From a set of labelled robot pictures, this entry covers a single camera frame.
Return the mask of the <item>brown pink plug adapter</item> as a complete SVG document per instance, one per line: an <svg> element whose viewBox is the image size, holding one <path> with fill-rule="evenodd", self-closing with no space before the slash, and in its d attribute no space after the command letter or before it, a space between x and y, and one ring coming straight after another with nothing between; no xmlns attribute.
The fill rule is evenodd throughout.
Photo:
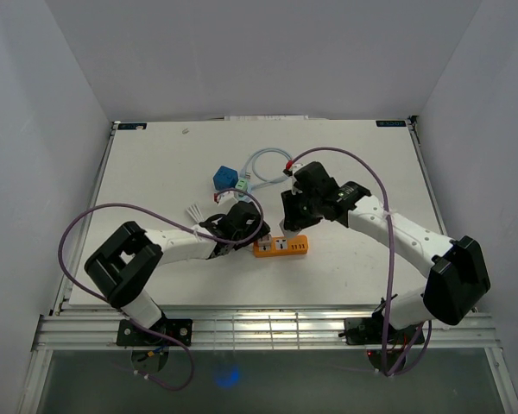
<svg viewBox="0 0 518 414"><path fill-rule="evenodd" d="M272 236L271 235L265 235L264 237L260 238L257 241L257 246L263 250L270 250L272 245Z"/></svg>

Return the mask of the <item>blue cube socket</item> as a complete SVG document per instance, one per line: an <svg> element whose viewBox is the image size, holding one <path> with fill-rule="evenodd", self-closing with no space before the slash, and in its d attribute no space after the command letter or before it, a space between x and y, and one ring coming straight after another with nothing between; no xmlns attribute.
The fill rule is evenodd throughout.
<svg viewBox="0 0 518 414"><path fill-rule="evenodd" d="M238 172L227 166L220 166L212 177L213 186L217 191L233 188L238 180Z"/></svg>

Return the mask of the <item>green plug adapter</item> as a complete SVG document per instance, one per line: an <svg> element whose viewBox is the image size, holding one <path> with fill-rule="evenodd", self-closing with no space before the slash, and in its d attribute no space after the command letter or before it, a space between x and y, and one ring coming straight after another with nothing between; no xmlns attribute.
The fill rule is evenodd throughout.
<svg viewBox="0 0 518 414"><path fill-rule="evenodd" d="M239 179L235 185L235 189L239 191L247 192L249 187L249 181L247 179Z"/></svg>

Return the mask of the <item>white charger block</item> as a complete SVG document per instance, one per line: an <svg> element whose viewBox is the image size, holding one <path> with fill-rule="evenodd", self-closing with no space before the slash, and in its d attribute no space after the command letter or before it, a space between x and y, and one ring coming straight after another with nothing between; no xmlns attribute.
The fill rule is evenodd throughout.
<svg viewBox="0 0 518 414"><path fill-rule="evenodd" d="M292 231L292 230L290 230L290 229L287 229L287 228L285 227L285 222L284 222L283 220L281 220L281 221L280 221L280 223L279 223L279 227L280 227L280 229L281 229L282 235L283 235L285 238L290 239L290 238L294 238L294 237L295 237L296 233L295 233L295 232L293 232L293 231Z"/></svg>

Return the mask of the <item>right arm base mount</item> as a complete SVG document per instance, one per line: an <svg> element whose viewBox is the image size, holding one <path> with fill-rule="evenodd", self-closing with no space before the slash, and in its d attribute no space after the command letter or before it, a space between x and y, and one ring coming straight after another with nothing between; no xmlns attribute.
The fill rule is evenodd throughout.
<svg viewBox="0 0 518 414"><path fill-rule="evenodd" d="M344 330L338 333L339 338L344 338L347 345L382 344L382 311L386 300L381 298L380 304L375 308L370 317L348 317L344 320ZM416 325L409 325L397 330L388 328L388 343L391 347L402 345L405 347L417 329Z"/></svg>

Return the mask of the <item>round light blue power strip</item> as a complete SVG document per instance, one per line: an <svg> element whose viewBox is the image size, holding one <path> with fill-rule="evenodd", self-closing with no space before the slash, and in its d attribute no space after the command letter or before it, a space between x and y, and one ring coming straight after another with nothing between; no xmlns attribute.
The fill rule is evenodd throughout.
<svg viewBox="0 0 518 414"><path fill-rule="evenodd" d="M283 172L277 172L275 170L268 172L265 158L280 158L281 160L290 161L292 159L291 154L279 147L265 147L256 150L243 162L243 164L237 169L239 179L247 179L249 181L248 191L239 191L239 201L249 201L247 194L253 194L261 189L265 189L274 185L280 185L284 183L288 177Z"/></svg>

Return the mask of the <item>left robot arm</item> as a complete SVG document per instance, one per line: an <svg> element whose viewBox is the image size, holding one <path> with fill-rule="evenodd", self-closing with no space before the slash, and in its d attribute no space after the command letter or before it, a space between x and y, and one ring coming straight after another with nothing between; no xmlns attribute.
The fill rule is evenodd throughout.
<svg viewBox="0 0 518 414"><path fill-rule="evenodd" d="M157 267L183 260L215 259L269 233L260 211L245 201L198 222L188 232L144 229L130 221L87 259L84 269L106 302L136 321L136 334L153 345L164 338L167 320L145 290Z"/></svg>

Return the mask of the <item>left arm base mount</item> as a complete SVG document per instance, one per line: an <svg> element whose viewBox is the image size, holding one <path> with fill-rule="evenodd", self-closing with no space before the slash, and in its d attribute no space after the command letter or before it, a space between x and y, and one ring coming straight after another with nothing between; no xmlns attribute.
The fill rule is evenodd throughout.
<svg viewBox="0 0 518 414"><path fill-rule="evenodd" d="M118 325L115 344L120 347L175 346L175 343L163 338L163 336L170 336L189 347L192 342L193 320L188 318L161 320L149 330L161 336L137 328L129 320L122 320Z"/></svg>

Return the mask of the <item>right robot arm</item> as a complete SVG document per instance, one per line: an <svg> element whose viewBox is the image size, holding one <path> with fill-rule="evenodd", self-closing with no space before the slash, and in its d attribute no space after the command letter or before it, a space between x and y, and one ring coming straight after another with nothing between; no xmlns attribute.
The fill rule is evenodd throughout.
<svg viewBox="0 0 518 414"><path fill-rule="evenodd" d="M339 185L318 161L286 174L292 186L281 194L284 233L337 222L380 242L425 277L424 287L392 298L390 308L373 320L378 340L393 342L405 328L430 320L455 326L490 290L483 251L471 237L452 239L389 214L366 187L353 181Z"/></svg>

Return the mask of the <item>orange power strip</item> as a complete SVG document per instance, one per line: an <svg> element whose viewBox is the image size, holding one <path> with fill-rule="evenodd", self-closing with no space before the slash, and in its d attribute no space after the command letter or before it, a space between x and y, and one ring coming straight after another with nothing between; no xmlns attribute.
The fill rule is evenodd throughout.
<svg viewBox="0 0 518 414"><path fill-rule="evenodd" d="M253 255L256 258L272 258L290 255L307 254L309 249L308 239L305 235L297 235L294 238L273 237L270 250L263 251L257 246L257 241L253 244Z"/></svg>

